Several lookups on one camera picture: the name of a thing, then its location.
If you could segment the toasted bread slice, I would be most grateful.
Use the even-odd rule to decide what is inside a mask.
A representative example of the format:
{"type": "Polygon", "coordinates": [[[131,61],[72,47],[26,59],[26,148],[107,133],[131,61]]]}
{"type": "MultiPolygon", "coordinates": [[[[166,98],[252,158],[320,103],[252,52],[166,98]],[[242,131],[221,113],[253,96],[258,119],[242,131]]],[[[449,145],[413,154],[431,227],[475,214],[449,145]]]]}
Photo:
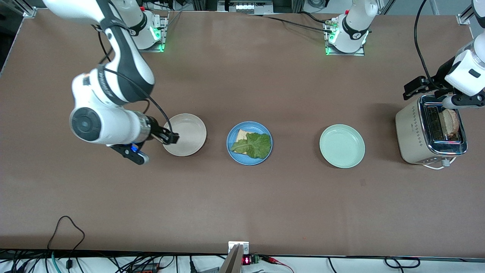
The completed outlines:
{"type": "Polygon", "coordinates": [[[240,129],[237,133],[236,141],[232,144],[230,150],[238,154],[248,154],[248,151],[251,149],[248,142],[248,134],[251,134],[251,132],[240,129]]]}
{"type": "Polygon", "coordinates": [[[440,122],[444,135],[451,138],[460,128],[460,120],[456,111],[444,109],[440,114],[440,122]]]}

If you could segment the green lettuce leaf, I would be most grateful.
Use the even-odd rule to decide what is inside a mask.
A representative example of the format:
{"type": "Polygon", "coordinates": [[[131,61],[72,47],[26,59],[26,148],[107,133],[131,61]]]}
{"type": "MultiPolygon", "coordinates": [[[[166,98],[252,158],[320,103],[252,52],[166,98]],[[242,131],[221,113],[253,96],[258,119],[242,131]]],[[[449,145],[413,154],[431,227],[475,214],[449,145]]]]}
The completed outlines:
{"type": "Polygon", "coordinates": [[[272,149],[270,135],[266,133],[251,132],[251,134],[248,134],[247,136],[251,149],[246,155],[254,159],[265,159],[272,149]]]}

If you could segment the beige plate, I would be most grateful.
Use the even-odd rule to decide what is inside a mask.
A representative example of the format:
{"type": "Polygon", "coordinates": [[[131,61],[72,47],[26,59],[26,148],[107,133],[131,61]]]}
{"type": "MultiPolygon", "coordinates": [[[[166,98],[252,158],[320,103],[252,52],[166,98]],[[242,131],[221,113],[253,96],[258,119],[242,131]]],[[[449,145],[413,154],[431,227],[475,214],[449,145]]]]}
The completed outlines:
{"type": "Polygon", "coordinates": [[[174,132],[179,134],[179,139],[175,144],[163,145],[168,153],[187,157],[201,149],[207,137],[207,129],[198,116],[182,113],[170,118],[170,122],[174,132]]]}

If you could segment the blue plate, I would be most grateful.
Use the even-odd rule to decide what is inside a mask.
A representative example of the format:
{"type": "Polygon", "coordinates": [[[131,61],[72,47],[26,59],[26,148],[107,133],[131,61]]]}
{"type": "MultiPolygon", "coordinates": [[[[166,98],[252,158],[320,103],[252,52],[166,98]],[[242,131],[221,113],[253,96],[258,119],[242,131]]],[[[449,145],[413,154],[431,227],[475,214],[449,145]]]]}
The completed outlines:
{"type": "Polygon", "coordinates": [[[241,123],[237,124],[236,126],[234,126],[230,130],[230,132],[227,136],[227,150],[228,150],[229,155],[235,161],[237,161],[238,163],[243,164],[243,165],[248,165],[248,166],[257,165],[257,164],[265,161],[265,159],[267,159],[269,155],[265,159],[254,159],[254,158],[251,158],[251,157],[249,157],[245,154],[237,154],[237,153],[229,150],[231,145],[236,141],[236,136],[237,136],[237,133],[240,129],[242,129],[244,131],[248,131],[248,132],[257,132],[257,133],[269,134],[270,137],[271,137],[271,140],[272,140],[272,147],[273,147],[273,139],[272,139],[271,133],[265,126],[263,126],[261,123],[255,122],[255,121],[245,121],[245,122],[241,122],[241,123]]]}

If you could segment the light green plate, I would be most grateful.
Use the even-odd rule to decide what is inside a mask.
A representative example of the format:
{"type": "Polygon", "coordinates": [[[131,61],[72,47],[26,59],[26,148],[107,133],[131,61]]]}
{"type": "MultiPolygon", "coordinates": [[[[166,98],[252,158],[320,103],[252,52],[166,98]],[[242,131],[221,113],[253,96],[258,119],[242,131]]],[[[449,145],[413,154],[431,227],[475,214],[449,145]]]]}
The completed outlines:
{"type": "Polygon", "coordinates": [[[345,124],[334,124],[324,129],[319,139],[319,149],[329,164],[341,169],[357,166],[366,152],[361,134],[345,124]]]}

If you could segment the cream and chrome toaster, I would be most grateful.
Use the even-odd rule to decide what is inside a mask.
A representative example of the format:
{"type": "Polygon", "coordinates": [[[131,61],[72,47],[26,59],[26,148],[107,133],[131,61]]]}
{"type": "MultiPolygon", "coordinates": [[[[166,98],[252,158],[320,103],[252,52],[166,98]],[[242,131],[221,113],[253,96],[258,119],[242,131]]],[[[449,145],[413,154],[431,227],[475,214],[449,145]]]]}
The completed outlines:
{"type": "Polygon", "coordinates": [[[468,150],[468,142],[458,110],[459,131],[451,138],[444,135],[439,114],[441,101],[422,95],[400,110],[395,117],[399,149],[405,162],[439,170],[450,166],[468,150]]]}

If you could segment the black power strip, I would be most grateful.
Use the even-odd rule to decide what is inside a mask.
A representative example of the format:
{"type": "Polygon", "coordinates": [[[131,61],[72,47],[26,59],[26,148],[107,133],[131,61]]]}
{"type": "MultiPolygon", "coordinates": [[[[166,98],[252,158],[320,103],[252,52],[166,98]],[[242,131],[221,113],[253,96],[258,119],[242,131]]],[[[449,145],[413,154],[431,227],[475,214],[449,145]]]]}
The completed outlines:
{"type": "Polygon", "coordinates": [[[158,273],[160,269],[159,263],[140,263],[132,265],[128,273],[158,273]]]}

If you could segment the metal electronics box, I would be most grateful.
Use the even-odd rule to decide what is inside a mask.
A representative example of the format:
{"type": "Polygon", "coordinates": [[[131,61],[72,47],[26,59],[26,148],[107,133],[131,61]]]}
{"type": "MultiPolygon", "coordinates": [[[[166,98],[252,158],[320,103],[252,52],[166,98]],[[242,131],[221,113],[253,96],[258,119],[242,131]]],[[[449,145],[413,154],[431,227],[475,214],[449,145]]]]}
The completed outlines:
{"type": "Polygon", "coordinates": [[[272,14],[272,0],[217,0],[217,11],[244,14],[272,14]]]}

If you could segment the red clip lead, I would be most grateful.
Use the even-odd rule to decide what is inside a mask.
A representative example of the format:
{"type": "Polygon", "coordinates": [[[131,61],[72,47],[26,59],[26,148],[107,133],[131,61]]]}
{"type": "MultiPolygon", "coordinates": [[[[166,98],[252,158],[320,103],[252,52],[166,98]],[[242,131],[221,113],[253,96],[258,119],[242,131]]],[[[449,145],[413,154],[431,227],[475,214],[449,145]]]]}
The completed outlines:
{"type": "Polygon", "coordinates": [[[268,263],[273,264],[273,265],[284,266],[284,267],[288,268],[291,271],[291,273],[295,273],[295,271],[293,271],[293,269],[290,266],[280,262],[279,260],[277,260],[277,259],[275,259],[271,256],[259,255],[259,257],[262,261],[268,262],[268,263]]]}

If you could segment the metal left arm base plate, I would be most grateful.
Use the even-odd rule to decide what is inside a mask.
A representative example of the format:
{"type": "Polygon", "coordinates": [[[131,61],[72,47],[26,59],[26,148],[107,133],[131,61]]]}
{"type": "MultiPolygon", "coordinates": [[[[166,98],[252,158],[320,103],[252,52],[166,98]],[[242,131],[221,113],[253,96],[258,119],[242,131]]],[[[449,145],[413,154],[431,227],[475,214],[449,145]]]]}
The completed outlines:
{"type": "Polygon", "coordinates": [[[350,33],[347,33],[342,28],[342,20],[338,17],[326,20],[322,25],[325,30],[330,31],[324,34],[326,55],[365,55],[364,44],[368,30],[350,30],[350,33]]]}

